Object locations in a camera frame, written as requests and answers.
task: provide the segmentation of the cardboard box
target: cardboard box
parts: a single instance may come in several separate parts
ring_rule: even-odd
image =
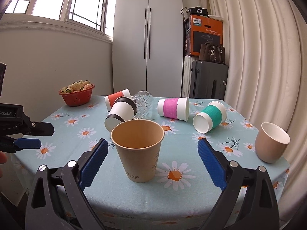
[[[190,15],[185,21],[185,55],[199,56],[201,45],[208,41],[223,44],[223,22],[205,16]]]

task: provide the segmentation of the light blue tablecloth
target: light blue tablecloth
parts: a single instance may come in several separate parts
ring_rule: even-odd
[[[110,133],[104,126],[108,114],[103,96],[78,107],[64,106],[49,116],[55,128],[53,136],[38,137],[40,150],[23,150],[12,155],[17,175],[29,193],[34,175],[41,164],[49,168],[77,160],[100,138],[109,141],[109,152],[92,185],[84,190],[101,221],[117,229],[189,229],[200,226],[216,203],[221,190],[215,187],[198,153],[197,142],[206,137],[215,150],[242,167],[267,168],[279,200],[286,182],[289,164],[282,157],[274,164],[262,162],[254,151],[258,130],[238,112],[227,108],[226,123],[207,134],[193,127],[193,117],[212,100],[191,99],[188,122],[160,117],[155,98],[149,119],[163,126],[157,176],[147,183],[132,182],[126,176]],[[233,223],[243,201],[241,189],[237,205],[228,223]],[[73,215],[64,199],[67,215]]]

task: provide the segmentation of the door handle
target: door handle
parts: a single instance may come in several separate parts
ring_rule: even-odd
[[[150,33],[151,33],[151,8],[149,8],[149,48],[148,48],[148,58],[150,58]]]
[[[146,12],[147,8],[145,8],[145,29],[144,29],[144,59],[146,59]]]

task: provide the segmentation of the white wardrobe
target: white wardrobe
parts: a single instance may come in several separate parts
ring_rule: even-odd
[[[183,60],[182,0],[116,0],[114,92],[180,97]]]

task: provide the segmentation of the red plastic basket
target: red plastic basket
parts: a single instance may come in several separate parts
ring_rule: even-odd
[[[89,89],[70,94],[63,94],[60,90],[59,94],[63,97],[63,100],[68,106],[79,106],[90,101],[94,87],[95,85]]]

